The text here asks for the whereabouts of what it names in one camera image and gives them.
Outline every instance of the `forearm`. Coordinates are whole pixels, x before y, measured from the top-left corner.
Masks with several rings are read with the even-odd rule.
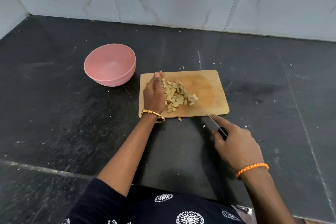
[[[131,187],[156,119],[157,116],[154,114],[144,114],[126,141],[97,177],[125,197]]]
[[[241,179],[251,197],[258,224],[295,224],[265,168],[246,171]]]

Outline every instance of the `person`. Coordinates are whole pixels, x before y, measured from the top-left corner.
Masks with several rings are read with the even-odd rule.
[[[144,108],[158,114],[165,107],[163,76],[162,71],[155,73],[143,91]],[[234,208],[194,195],[167,193],[130,204],[127,195],[157,118],[155,114],[143,113],[117,153],[70,210],[64,224],[244,223]],[[213,131],[215,148],[235,172],[264,162],[250,131],[219,116],[212,115],[212,118],[228,133],[225,141],[220,133]],[[249,169],[240,179],[250,195],[258,224],[295,223],[265,167]]]

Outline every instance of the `wooden cutting board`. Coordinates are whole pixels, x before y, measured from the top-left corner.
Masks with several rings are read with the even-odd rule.
[[[142,74],[140,76],[140,95],[139,95],[139,117],[144,109],[143,90],[147,83],[153,77],[153,73]],[[166,72],[166,81],[174,82],[176,79],[182,82],[188,93],[196,94],[197,102],[207,111],[202,109],[197,103],[192,106],[180,105],[175,112],[167,112],[167,107],[162,113],[165,118],[173,117],[192,117],[206,116],[209,114],[228,114],[229,106],[226,101],[221,80],[216,70],[201,70],[201,71],[181,71],[181,72]]]

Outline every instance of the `hand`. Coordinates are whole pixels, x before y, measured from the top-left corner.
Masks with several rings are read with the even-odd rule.
[[[211,117],[228,132],[226,141],[218,131],[214,130],[212,134],[215,137],[215,148],[218,154],[235,172],[239,172],[247,166],[264,162],[260,147],[249,130],[240,128],[217,115],[212,114]]]
[[[144,109],[161,114],[165,108],[165,93],[162,88],[162,80],[165,74],[160,71],[154,73],[153,78],[143,90],[143,107]]]

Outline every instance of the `bangle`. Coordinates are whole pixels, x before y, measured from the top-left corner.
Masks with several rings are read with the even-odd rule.
[[[165,122],[165,118],[164,118],[162,115],[160,115],[160,114],[158,114],[158,113],[156,113],[156,112],[152,112],[152,111],[143,109],[142,112],[141,112],[141,114],[143,114],[144,112],[148,112],[148,113],[155,114],[155,115],[159,116],[159,117],[162,119],[161,121],[156,121],[155,123],[162,123],[162,122]]]
[[[243,172],[246,172],[247,170],[250,170],[250,169],[255,168],[255,167],[266,167],[267,170],[269,169],[269,166],[266,163],[258,163],[258,164],[250,165],[250,166],[245,167],[242,170],[240,170],[236,175],[237,178],[239,178],[239,175],[241,175]]]

